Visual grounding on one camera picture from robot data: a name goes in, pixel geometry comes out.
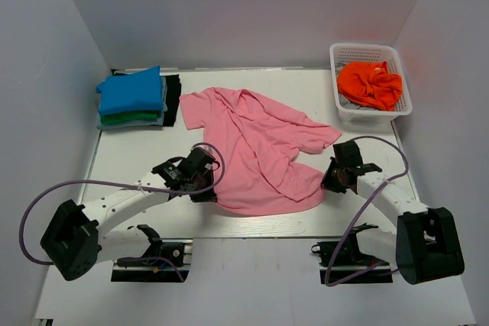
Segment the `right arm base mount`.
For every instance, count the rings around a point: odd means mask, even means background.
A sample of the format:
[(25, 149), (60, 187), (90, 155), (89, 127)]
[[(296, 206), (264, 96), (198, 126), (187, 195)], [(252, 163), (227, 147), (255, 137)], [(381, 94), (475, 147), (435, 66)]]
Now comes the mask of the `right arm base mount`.
[[(325, 285), (327, 266), (329, 265), (331, 255), (337, 243), (338, 241), (336, 240), (326, 240), (317, 242), (311, 247), (311, 253), (319, 258), (319, 277), (323, 285)], [(329, 281), (336, 282), (357, 271), (373, 266), (380, 261), (376, 257), (360, 253), (356, 240), (347, 239), (333, 263)], [(389, 263), (383, 262), (381, 266), (376, 267), (370, 272), (346, 281), (345, 285), (388, 283), (393, 283), (393, 270), (390, 268)]]

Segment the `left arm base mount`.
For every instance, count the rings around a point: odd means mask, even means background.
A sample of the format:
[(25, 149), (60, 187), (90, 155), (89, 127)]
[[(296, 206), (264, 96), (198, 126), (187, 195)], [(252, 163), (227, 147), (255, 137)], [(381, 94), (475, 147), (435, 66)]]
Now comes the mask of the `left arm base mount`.
[(143, 260), (117, 260), (112, 282), (183, 283), (190, 272), (192, 240), (157, 240), (141, 257)]

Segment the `pink t shirt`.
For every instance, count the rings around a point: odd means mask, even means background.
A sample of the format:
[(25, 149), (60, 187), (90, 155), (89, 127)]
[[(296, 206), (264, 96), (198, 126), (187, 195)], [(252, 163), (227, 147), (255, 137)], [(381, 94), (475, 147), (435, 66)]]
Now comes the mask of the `pink t shirt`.
[(189, 130), (223, 155), (216, 176), (217, 204), (239, 215), (282, 215), (319, 205), (321, 171), (298, 163), (299, 153), (320, 154), (341, 132), (311, 120), (264, 95), (246, 89), (207, 88), (182, 95)]

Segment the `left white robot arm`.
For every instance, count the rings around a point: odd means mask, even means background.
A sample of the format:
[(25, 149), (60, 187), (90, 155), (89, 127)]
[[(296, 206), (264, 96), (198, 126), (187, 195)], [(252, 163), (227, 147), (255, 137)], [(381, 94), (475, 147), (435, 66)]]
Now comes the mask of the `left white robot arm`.
[(220, 183), (213, 170), (225, 170), (223, 155), (211, 144), (198, 143), (187, 157), (173, 157), (153, 167), (133, 184), (111, 182), (116, 190), (91, 202), (62, 203), (44, 232), (40, 245), (62, 277), (73, 281), (97, 263), (118, 266), (159, 266), (174, 271), (166, 244), (147, 224), (117, 227), (134, 216), (176, 197), (211, 192)]

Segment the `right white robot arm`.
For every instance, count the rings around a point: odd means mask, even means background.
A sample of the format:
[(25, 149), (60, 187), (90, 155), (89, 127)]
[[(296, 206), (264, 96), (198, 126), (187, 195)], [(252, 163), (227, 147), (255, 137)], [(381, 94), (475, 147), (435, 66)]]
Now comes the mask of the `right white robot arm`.
[(411, 198), (374, 163), (365, 163), (356, 139), (335, 144), (321, 187), (352, 191), (365, 202), (336, 242), (312, 246), (325, 267), (328, 287), (354, 282), (384, 266), (411, 285), (459, 276), (465, 271), (455, 219), (447, 208), (430, 208)]

